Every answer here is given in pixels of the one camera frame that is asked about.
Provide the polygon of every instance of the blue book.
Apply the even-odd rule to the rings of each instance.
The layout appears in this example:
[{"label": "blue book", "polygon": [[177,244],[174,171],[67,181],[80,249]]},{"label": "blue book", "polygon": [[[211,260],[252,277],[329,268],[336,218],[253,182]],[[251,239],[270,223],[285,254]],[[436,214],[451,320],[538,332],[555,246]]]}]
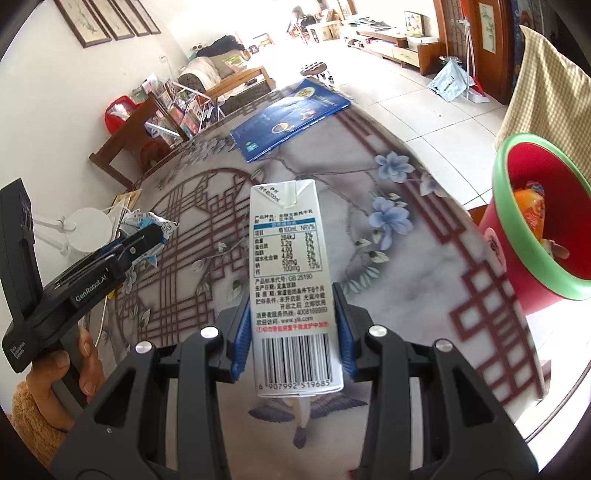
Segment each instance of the blue book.
[{"label": "blue book", "polygon": [[346,98],[310,80],[269,105],[230,132],[247,162],[290,139],[303,129],[351,105]]}]

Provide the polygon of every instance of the plaid cloth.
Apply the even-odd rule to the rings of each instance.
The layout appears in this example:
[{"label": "plaid cloth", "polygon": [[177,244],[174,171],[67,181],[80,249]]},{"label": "plaid cloth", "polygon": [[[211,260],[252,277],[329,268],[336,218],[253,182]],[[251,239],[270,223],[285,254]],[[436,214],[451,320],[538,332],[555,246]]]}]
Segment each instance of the plaid cloth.
[{"label": "plaid cloth", "polygon": [[541,34],[521,26],[525,54],[511,104],[496,136],[498,149],[529,132],[561,149],[591,179],[591,78]]}]

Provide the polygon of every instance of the floral tablecloth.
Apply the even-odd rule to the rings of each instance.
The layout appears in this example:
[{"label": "floral tablecloth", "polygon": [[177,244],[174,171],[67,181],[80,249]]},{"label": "floral tablecloth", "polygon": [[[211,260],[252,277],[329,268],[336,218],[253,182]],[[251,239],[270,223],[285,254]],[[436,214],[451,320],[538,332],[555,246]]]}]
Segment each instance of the floral tablecloth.
[{"label": "floral tablecloth", "polygon": [[[330,274],[349,302],[405,340],[450,339],[517,418],[544,393],[525,317],[467,214],[400,140],[351,106],[261,160],[244,161],[229,131],[289,91],[193,138],[142,185],[138,206],[180,227],[158,266],[137,267],[111,305],[116,358],[139,340],[182,341],[238,304],[249,281],[250,187],[314,179]],[[369,392],[368,384],[347,382],[336,394],[263,400],[249,358],[237,384],[219,385],[233,478],[350,478]]]}]

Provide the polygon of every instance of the sofa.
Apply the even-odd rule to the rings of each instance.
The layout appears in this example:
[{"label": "sofa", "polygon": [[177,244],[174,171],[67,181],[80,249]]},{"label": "sofa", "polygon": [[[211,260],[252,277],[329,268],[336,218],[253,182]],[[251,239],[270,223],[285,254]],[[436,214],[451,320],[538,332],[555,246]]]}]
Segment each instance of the sofa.
[{"label": "sofa", "polygon": [[178,78],[178,82],[186,87],[204,93],[212,98],[222,100],[220,108],[225,115],[251,103],[275,88],[275,82],[269,77],[264,67],[249,69],[246,66],[246,54],[240,50],[240,44],[224,53],[215,48],[220,40],[214,42],[197,53],[197,57],[189,62]]}]

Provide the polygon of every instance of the wooden door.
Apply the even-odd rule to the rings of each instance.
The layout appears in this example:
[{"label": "wooden door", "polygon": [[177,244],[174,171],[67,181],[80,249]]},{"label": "wooden door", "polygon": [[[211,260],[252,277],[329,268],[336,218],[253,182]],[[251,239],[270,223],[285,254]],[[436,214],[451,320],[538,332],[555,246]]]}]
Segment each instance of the wooden door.
[{"label": "wooden door", "polygon": [[510,0],[463,0],[470,20],[476,75],[484,91],[507,104],[513,73]]}]

